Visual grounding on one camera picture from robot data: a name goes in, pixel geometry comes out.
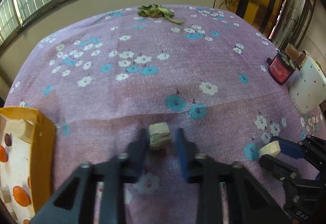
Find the purple floral tablecloth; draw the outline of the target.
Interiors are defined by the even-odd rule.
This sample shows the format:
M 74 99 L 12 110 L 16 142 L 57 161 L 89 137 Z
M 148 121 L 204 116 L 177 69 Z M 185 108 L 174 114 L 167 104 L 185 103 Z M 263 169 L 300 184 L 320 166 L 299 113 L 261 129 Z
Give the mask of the purple floral tablecloth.
M 283 200 L 255 154 L 272 136 L 323 136 L 318 110 L 300 115 L 268 72 L 276 47 L 235 14 L 175 6 L 175 25 L 135 8 L 70 25 L 43 39 L 18 72 L 8 106 L 37 108 L 57 127 L 54 184 L 84 160 L 121 151 L 141 127 L 183 128 L 223 162 L 242 161 Z

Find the white polka dot cup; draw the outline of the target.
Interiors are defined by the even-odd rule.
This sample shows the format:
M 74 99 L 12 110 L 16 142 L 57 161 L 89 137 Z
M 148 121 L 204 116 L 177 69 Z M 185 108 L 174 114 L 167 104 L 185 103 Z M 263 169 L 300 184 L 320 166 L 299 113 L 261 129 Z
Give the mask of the white polka dot cup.
M 289 86 L 290 98 L 300 114 L 306 114 L 325 101 L 325 75 L 308 57 Z

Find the small orange kumquat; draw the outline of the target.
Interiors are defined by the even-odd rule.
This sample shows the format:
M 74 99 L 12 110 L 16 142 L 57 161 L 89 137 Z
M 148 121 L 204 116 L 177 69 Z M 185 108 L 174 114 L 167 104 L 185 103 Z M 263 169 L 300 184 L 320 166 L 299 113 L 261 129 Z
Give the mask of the small orange kumquat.
M 0 146 L 0 162 L 6 163 L 8 161 L 8 156 L 5 148 L 1 145 Z

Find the small round white cake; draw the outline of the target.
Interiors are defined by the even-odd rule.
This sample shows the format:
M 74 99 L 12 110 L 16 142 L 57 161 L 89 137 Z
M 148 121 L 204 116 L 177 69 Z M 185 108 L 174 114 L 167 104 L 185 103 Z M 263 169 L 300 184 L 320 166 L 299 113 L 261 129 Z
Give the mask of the small round white cake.
M 269 155 L 276 157 L 281 152 L 279 141 L 271 141 L 259 150 L 259 157 Z

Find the brown object behind jar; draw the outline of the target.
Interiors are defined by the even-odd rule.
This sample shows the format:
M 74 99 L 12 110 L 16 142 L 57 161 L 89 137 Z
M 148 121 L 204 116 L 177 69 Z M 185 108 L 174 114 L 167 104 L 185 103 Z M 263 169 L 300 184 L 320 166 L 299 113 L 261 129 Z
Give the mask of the brown object behind jar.
M 298 67 L 301 67 L 307 58 L 307 54 L 305 52 L 298 51 L 290 43 L 287 44 L 287 46 L 285 48 L 285 53 Z

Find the large cream cube block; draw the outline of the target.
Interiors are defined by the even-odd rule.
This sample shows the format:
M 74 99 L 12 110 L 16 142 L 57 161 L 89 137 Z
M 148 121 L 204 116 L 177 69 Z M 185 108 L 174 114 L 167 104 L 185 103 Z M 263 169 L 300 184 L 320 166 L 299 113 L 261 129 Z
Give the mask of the large cream cube block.
M 33 125 L 24 119 L 18 120 L 18 138 L 27 144 L 32 143 Z

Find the red jujube date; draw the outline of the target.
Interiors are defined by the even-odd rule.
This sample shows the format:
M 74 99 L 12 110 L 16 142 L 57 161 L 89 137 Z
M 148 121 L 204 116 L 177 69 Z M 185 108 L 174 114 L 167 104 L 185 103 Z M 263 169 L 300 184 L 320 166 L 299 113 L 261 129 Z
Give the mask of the red jujube date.
M 4 143 L 6 146 L 8 147 L 11 147 L 12 145 L 12 138 L 11 138 L 11 135 L 6 133 L 5 136 L 4 136 Z

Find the large orange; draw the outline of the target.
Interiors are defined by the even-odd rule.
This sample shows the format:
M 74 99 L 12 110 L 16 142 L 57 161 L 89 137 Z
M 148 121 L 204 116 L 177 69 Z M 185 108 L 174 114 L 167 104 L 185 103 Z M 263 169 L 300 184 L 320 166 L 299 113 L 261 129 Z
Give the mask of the large orange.
M 18 205 L 24 208 L 30 205 L 29 195 L 22 187 L 16 185 L 13 187 L 12 192 L 13 197 Z

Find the yellow-rimmed white tray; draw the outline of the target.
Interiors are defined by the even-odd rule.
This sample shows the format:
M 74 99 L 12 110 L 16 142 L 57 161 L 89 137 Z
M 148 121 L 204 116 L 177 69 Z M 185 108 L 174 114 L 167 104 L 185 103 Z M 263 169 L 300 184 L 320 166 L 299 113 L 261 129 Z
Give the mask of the yellow-rimmed white tray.
M 18 138 L 18 120 L 24 119 L 33 125 L 32 143 Z M 4 143 L 8 133 L 12 145 Z M 41 111 L 33 108 L 5 107 L 1 108 L 1 145 L 8 156 L 6 163 L 1 163 L 1 187 L 11 194 L 11 203 L 1 203 L 9 212 L 14 223 L 31 220 L 41 209 L 52 193 L 52 164 L 56 127 Z M 28 188 L 27 178 L 30 176 L 31 188 Z M 30 205 L 21 207 L 13 197 L 14 186 L 22 187 L 29 195 Z

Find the small cream cube block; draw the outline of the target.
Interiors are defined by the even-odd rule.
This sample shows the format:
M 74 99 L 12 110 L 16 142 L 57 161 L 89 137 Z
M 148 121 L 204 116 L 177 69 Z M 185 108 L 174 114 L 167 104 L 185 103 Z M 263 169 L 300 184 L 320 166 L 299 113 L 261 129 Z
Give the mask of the small cream cube block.
M 167 123 L 156 123 L 152 124 L 148 128 L 150 135 L 150 149 L 151 150 L 162 150 L 171 141 L 170 130 Z

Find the red label dark jar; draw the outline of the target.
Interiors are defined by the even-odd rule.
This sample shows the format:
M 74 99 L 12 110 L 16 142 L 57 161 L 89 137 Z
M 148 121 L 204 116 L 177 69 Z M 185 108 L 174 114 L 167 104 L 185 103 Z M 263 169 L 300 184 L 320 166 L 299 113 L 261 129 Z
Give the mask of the red label dark jar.
M 269 65 L 269 74 L 279 85 L 284 85 L 296 70 L 295 63 L 281 51 L 278 51 L 273 59 L 268 58 L 266 62 Z

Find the green leafy sprig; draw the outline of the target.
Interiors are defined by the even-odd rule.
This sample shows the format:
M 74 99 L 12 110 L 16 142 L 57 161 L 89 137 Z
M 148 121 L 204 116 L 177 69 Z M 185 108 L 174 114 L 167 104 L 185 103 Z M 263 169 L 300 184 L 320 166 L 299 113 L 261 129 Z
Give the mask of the green leafy sprig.
M 138 8 L 138 15 L 140 17 L 147 18 L 164 18 L 174 24 L 181 25 L 182 21 L 174 19 L 174 12 L 169 8 L 163 7 L 162 5 L 151 4 L 147 6 L 141 6 Z

